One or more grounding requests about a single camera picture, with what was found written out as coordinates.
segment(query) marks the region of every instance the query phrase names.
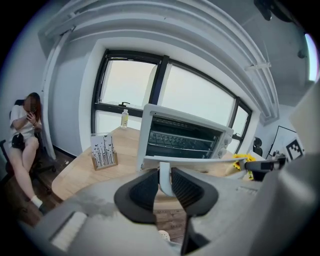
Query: woman's hair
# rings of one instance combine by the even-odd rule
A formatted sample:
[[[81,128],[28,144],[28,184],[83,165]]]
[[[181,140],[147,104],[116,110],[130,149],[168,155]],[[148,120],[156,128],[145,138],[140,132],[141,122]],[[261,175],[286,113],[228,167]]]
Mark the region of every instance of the woman's hair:
[[[41,118],[41,102],[40,102],[40,96],[38,93],[36,92],[32,92],[30,93],[25,99],[27,98],[32,98],[35,100],[35,111],[34,111],[34,115],[35,115],[35,120],[38,122],[39,119]]]

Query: yellow object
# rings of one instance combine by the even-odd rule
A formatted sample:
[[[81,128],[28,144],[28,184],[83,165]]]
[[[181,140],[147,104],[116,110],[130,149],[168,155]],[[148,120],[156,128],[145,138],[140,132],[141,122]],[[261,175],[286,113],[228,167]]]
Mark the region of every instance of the yellow object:
[[[256,161],[256,158],[254,158],[250,154],[234,154],[233,158],[246,158],[246,160],[245,160],[246,162]],[[234,162],[233,167],[237,168],[239,171],[241,170],[239,161]],[[249,180],[253,181],[254,175],[253,175],[252,171],[248,170],[248,175],[249,175]]]

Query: black window frame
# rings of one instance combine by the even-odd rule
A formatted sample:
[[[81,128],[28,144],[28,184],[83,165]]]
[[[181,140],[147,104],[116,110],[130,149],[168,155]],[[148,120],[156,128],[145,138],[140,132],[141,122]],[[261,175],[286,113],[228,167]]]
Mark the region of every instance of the black window frame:
[[[108,62],[110,60],[144,62],[157,65],[149,98],[149,103],[157,104],[169,57],[166,55],[161,56],[134,50],[105,50],[103,57],[100,61],[92,94],[91,133],[93,134],[96,133],[96,111],[105,111],[121,114],[124,111],[124,109],[127,109],[129,115],[139,118],[142,118],[143,114],[143,110],[141,109],[136,109],[121,104],[117,106],[101,102],[100,97],[103,88],[104,76],[107,70]]]
[[[144,62],[144,63],[151,63],[157,65],[157,69],[154,75],[154,80],[152,83],[152,88],[150,92],[150,98],[149,98],[149,103],[150,104],[158,104],[159,100],[159,95],[160,91],[162,88],[162,84],[164,81],[167,65],[170,63],[178,68],[184,69],[186,71],[189,71],[205,80],[208,82],[214,84],[227,94],[229,94],[231,97],[235,99],[234,101],[234,107],[232,110],[232,114],[230,117],[230,121],[228,124],[228,127],[232,128],[234,125],[238,108],[241,107],[244,111],[247,112],[248,117],[245,122],[244,130],[242,133],[242,136],[238,136],[237,134],[234,134],[232,136],[233,139],[240,141],[239,145],[235,151],[235,154],[237,154],[240,150],[240,147],[244,141],[244,138],[247,134],[247,130],[250,124],[251,116],[252,116],[252,110],[245,104],[243,100],[241,100],[240,97],[236,96],[231,90],[229,90],[227,87],[225,87],[223,84],[212,78],[211,76],[207,75],[206,73],[203,73],[202,71],[189,66],[187,64],[184,64],[180,61],[171,59],[167,55],[156,55],[153,53],[147,53],[147,52],[142,52],[142,51],[134,51],[134,50],[109,50],[106,49],[103,57],[101,59],[97,76],[95,79],[94,83],[94,88],[93,88],[93,94],[92,94],[92,102],[91,102],[91,133],[96,133],[96,111],[105,111],[105,112],[111,112],[111,113],[117,113],[121,114],[124,109],[128,110],[129,115],[134,116],[134,117],[139,117],[142,118],[143,115],[143,110],[141,109],[136,109],[132,107],[127,107],[125,105],[112,105],[112,104],[106,104],[106,103],[101,103],[100,102],[100,96],[101,96],[101,91],[103,87],[103,81],[104,81],[104,76],[105,72],[107,69],[107,65],[109,60],[113,61],[135,61],[135,62]]]
[[[234,152],[235,154],[237,154],[239,152],[240,147],[241,147],[241,145],[242,145],[242,143],[243,143],[243,141],[245,139],[245,136],[247,134],[248,127],[249,127],[249,124],[250,124],[251,116],[252,116],[252,110],[241,100],[240,97],[236,97],[235,98],[235,102],[234,102],[233,112],[231,114],[230,122],[229,122],[229,125],[228,125],[229,128],[232,129],[232,127],[234,126],[235,119],[236,119],[239,107],[241,107],[248,114],[248,116],[247,116],[246,121],[245,121],[245,125],[244,125],[244,129],[243,129],[242,135],[238,136],[237,133],[232,135],[232,139],[240,141],[238,147],[236,148],[236,150]]]

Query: gray surface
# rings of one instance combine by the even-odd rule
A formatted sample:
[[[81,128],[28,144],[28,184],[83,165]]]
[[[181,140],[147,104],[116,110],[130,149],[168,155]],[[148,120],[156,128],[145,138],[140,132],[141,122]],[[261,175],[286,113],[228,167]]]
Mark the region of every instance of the gray surface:
[[[203,217],[192,218],[196,232],[210,243],[190,255],[277,255],[294,243],[319,208],[319,155],[306,155],[262,183],[184,171],[216,187],[219,198]],[[50,238],[72,211],[89,215],[69,249],[70,255],[176,255],[155,225],[137,224],[114,205],[116,190],[136,174],[94,184],[51,211],[36,226]]]

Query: window pane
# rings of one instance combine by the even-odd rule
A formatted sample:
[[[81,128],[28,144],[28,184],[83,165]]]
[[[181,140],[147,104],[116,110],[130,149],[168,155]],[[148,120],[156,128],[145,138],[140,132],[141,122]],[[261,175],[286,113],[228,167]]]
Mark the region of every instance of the window pane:
[[[240,141],[237,139],[232,139],[231,143],[228,145],[226,150],[230,151],[232,154],[236,153],[236,150],[239,146]]]
[[[101,102],[118,105],[129,102],[143,109],[149,102],[157,65],[139,61],[110,60],[104,74]]]
[[[129,115],[128,127],[140,130],[141,117]],[[121,125],[121,114],[96,111],[96,132],[97,133],[110,133]]]
[[[232,129],[234,130],[233,134],[237,134],[239,137],[242,136],[246,126],[247,117],[248,113],[239,106],[232,126]]]
[[[172,66],[159,105],[228,126],[234,98],[213,83]]]

